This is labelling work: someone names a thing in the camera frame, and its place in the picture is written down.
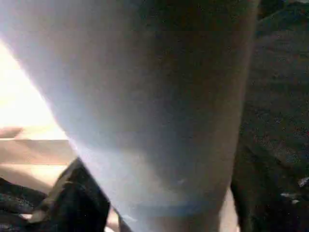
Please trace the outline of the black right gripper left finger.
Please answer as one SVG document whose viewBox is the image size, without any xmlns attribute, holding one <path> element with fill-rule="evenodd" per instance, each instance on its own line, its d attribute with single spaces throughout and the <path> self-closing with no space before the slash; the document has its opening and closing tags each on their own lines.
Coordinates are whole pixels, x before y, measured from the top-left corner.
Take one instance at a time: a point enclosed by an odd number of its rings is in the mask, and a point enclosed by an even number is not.
<svg viewBox="0 0 309 232">
<path fill-rule="evenodd" d="M 29 232 L 102 232 L 109 200 L 80 159 L 59 176 L 47 197 L 33 211 Z"/>
</svg>

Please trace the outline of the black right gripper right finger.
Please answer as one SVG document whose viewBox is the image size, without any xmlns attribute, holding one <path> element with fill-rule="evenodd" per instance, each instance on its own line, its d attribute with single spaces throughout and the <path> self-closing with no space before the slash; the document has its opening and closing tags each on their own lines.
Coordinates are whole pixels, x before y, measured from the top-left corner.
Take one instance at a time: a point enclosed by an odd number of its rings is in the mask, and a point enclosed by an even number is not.
<svg viewBox="0 0 309 232">
<path fill-rule="evenodd" d="M 307 232 L 309 176 L 240 139 L 231 182 L 242 232 Z"/>
</svg>

